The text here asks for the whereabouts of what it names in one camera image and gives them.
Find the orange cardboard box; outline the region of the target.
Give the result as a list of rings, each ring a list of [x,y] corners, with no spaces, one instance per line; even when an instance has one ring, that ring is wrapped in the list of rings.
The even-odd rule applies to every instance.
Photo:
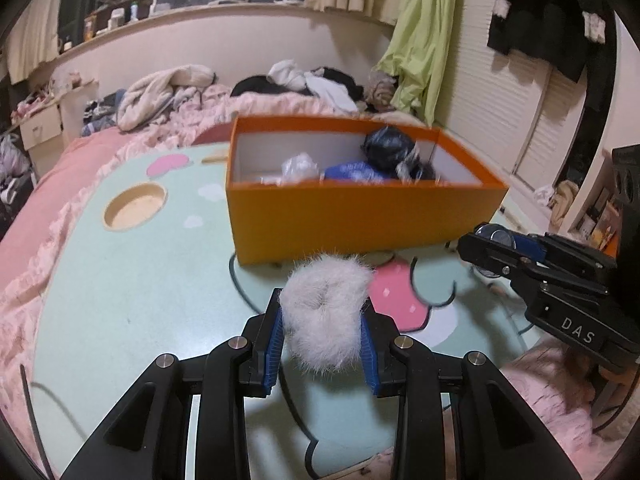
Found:
[[[359,162],[364,138],[381,128],[376,120],[346,117],[235,118],[226,190],[239,263],[442,244],[491,219],[508,187],[470,151],[434,128],[399,128],[433,166],[433,180],[274,183],[283,163],[300,154],[309,155],[320,169]]]

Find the white drawer cabinet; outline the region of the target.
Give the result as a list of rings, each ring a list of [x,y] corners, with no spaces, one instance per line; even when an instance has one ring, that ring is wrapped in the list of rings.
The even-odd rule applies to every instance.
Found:
[[[18,128],[26,151],[38,148],[49,141],[60,141],[65,144],[62,116],[58,104],[43,107],[23,120]]]

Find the green hanging cloth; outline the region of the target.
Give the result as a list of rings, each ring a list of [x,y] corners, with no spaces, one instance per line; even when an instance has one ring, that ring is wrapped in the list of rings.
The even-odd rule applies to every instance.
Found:
[[[457,0],[400,0],[392,39],[376,68],[398,79],[392,107],[435,120]]]

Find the white fluffy scrunchie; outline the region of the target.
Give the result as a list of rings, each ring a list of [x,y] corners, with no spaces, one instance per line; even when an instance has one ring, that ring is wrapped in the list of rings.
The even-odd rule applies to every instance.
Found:
[[[359,359],[361,308],[373,271],[356,257],[323,254],[291,273],[280,291],[286,339],[311,373],[336,373]]]

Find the cream blanket pile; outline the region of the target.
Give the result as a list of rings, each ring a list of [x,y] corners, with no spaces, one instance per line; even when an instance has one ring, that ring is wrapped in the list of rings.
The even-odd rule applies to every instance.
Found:
[[[144,76],[122,96],[116,125],[122,132],[137,129],[170,105],[179,90],[201,90],[210,86],[215,72],[204,65],[188,64]]]

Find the white clothes pile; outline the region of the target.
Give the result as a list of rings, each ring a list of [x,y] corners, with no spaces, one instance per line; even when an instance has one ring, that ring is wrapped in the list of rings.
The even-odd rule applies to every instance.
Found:
[[[344,84],[314,75],[309,70],[301,70],[294,60],[283,60],[274,64],[267,74],[267,79],[291,91],[308,90],[313,96],[331,105],[334,110],[347,114],[355,114],[359,110]]]

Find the dark blue cloth bundle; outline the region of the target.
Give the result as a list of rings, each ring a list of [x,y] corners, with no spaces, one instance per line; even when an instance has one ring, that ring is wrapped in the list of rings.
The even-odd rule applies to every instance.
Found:
[[[408,134],[385,126],[366,135],[361,151],[369,165],[386,174],[408,174],[420,162],[419,149]]]

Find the black hanging garment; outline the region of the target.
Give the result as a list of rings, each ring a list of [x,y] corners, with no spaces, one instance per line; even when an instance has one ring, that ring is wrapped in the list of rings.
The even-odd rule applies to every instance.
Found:
[[[543,60],[574,82],[586,77],[586,107],[596,112],[608,102],[615,20],[605,0],[494,0],[487,45]]]

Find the clear plastic bag bundle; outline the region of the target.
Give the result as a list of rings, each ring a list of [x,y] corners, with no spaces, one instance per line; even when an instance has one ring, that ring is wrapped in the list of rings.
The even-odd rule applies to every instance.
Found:
[[[287,159],[281,165],[281,182],[283,184],[297,184],[321,177],[319,166],[307,153],[300,153]]]

